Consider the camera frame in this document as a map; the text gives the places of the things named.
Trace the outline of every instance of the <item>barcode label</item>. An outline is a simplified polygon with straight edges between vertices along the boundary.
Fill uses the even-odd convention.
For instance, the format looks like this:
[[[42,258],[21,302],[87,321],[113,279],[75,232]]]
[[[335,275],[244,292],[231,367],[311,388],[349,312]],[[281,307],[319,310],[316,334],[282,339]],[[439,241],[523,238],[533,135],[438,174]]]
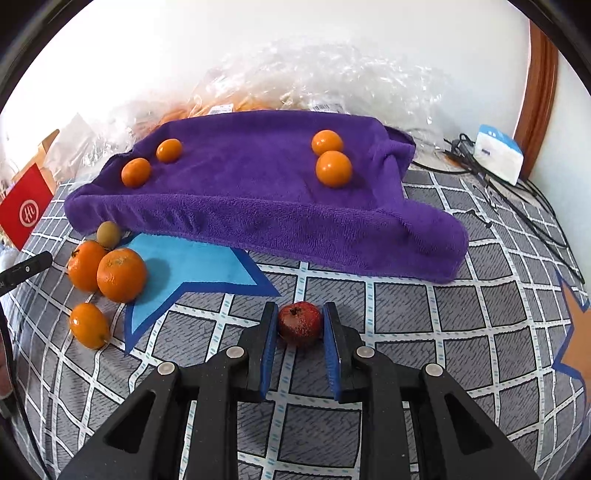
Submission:
[[[211,107],[208,115],[217,115],[219,113],[232,113],[234,111],[233,103],[226,103],[225,105],[216,105]]]
[[[340,103],[314,103],[310,105],[310,110],[313,112],[345,113],[345,109]]]

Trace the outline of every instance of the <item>bed sheet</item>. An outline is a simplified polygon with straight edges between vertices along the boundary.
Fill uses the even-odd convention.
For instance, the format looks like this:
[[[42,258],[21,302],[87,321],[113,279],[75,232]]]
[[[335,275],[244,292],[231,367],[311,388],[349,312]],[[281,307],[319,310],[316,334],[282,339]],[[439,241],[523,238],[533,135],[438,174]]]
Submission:
[[[334,301],[343,323],[394,361],[417,368],[435,361],[443,365],[540,477],[559,478],[588,438],[591,416],[583,417],[581,382],[551,367],[570,325],[556,269],[582,302],[587,298],[583,287],[509,209],[492,209],[471,177],[410,170],[403,186],[408,198],[446,210],[466,226],[469,252],[456,281],[437,285],[360,277],[250,252],[282,295],[273,300]],[[160,362],[191,365],[234,345],[241,330],[259,319],[266,301],[186,293],[125,356],[122,306],[89,297],[64,275],[70,253],[83,239],[63,213],[68,189],[60,186],[19,258],[49,250],[53,266],[2,299],[14,340],[18,389],[56,475]],[[561,239],[550,215],[518,206]],[[574,265],[571,252],[559,250]],[[113,338],[99,352],[81,347],[68,330],[70,309],[86,300],[97,303],[111,321]],[[418,480],[413,426],[405,413],[409,468]],[[239,406],[240,478],[357,480],[360,423],[359,405],[342,406],[330,398],[322,345],[303,351],[280,343],[267,402]],[[35,465],[21,419],[15,418],[14,425],[20,448]]]

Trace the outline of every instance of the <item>orange star pattern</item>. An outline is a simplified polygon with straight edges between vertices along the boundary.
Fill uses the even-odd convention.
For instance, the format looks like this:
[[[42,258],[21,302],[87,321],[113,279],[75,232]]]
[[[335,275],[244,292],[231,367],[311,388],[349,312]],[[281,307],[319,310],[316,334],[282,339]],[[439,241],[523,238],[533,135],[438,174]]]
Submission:
[[[553,368],[570,377],[578,378],[583,383],[585,393],[585,412],[591,406],[588,389],[591,387],[591,309],[589,301],[581,305],[573,290],[558,275],[560,288],[569,311],[571,326]]]

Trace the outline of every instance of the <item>tangerine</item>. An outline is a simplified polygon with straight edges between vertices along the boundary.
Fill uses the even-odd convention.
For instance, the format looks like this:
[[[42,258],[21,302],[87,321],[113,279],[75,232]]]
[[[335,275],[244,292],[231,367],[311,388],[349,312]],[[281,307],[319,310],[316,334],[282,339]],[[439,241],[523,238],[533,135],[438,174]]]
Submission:
[[[156,150],[156,158],[162,163],[177,161],[183,153],[183,145],[176,138],[164,140]]]
[[[99,286],[96,272],[106,251],[94,240],[81,243],[72,252],[66,270],[72,284],[82,291],[95,292]]]
[[[70,313],[70,330],[74,338],[87,348],[98,350],[109,343],[109,322],[92,303],[80,303]]]
[[[152,165],[148,160],[134,158],[121,170],[121,181],[127,188],[136,189],[148,181],[151,173]]]
[[[144,289],[148,269],[142,258],[130,248],[118,248],[100,261],[96,280],[100,292],[109,300],[129,303]]]
[[[353,165],[341,152],[324,152],[316,162],[316,177],[324,185],[339,188],[348,184],[353,176]]]
[[[345,145],[339,134],[332,130],[322,130],[312,138],[312,150],[318,156],[331,150],[340,152],[344,147]]]

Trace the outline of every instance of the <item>power cord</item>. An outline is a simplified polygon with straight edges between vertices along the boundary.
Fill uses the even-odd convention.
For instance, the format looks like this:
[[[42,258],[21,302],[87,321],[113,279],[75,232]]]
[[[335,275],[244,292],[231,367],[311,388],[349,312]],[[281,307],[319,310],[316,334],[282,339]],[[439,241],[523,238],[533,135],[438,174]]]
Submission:
[[[556,213],[552,208],[552,205],[550,205],[550,202],[544,196],[542,191],[531,180],[520,180],[519,183],[515,186],[507,182],[506,180],[500,178],[487,168],[484,168],[474,158],[474,155],[472,154],[471,150],[474,148],[475,143],[466,134],[460,134],[458,139],[454,141],[449,141],[445,139],[445,142],[450,145],[449,150],[444,151],[445,155],[447,155],[453,161],[461,165],[464,168],[464,170],[450,172],[446,170],[439,170],[436,168],[428,167],[427,165],[423,165],[415,161],[413,161],[413,164],[417,167],[424,168],[425,170],[432,171],[434,173],[441,173],[446,175],[471,174],[475,176],[485,189],[485,199],[487,196],[487,189],[491,189],[493,192],[495,192],[496,195],[519,217],[519,219],[525,225],[527,225],[527,227],[534,233],[534,235],[544,244],[548,251],[550,251],[550,253],[557,260],[562,262],[577,280],[579,280],[582,284],[585,284],[585,279],[583,275],[579,273],[577,270],[575,270],[573,267],[571,267],[569,263],[564,259],[564,257],[562,257],[553,247],[553,245],[555,245],[560,248],[570,249],[570,244],[566,239],[566,235],[564,234],[560,222],[556,218]],[[536,201],[538,201],[541,207],[556,221],[556,226],[558,227],[562,237],[564,238],[564,243],[560,242],[559,240],[556,240],[550,234],[548,234],[546,231],[542,230],[538,225],[536,225],[521,209],[519,209],[512,201],[510,201],[503,193],[501,193],[501,191],[494,185],[491,179],[499,185],[501,185],[502,187],[509,190],[513,195],[515,195],[517,198],[519,198],[519,200],[521,200],[524,203],[529,203],[529,201],[523,198],[518,193],[518,191],[526,192],[529,195],[531,195]],[[495,205],[491,204],[491,207],[496,210]]]
[[[43,473],[47,476],[48,480],[51,480],[51,474],[49,473],[49,469],[47,465],[43,461],[43,457],[41,456],[41,452],[39,451],[39,447],[37,446],[37,442],[35,441],[35,436],[33,435],[33,429],[31,428],[31,423],[29,422],[29,418],[27,416],[27,412],[25,411],[25,405],[22,402],[21,394],[17,390],[17,368],[16,363],[14,361],[14,357],[12,354],[12,346],[10,343],[10,333],[8,332],[8,321],[6,316],[4,315],[4,310],[2,305],[0,305],[0,340],[4,343],[4,352],[6,354],[6,370],[8,372],[8,380],[10,381],[10,385],[12,387],[12,394],[14,395],[15,400],[17,401],[17,409],[21,415],[22,421],[25,424],[25,430],[27,431],[27,435],[31,444],[33,446],[33,451],[35,452],[35,456],[37,457],[37,461],[43,470]]]

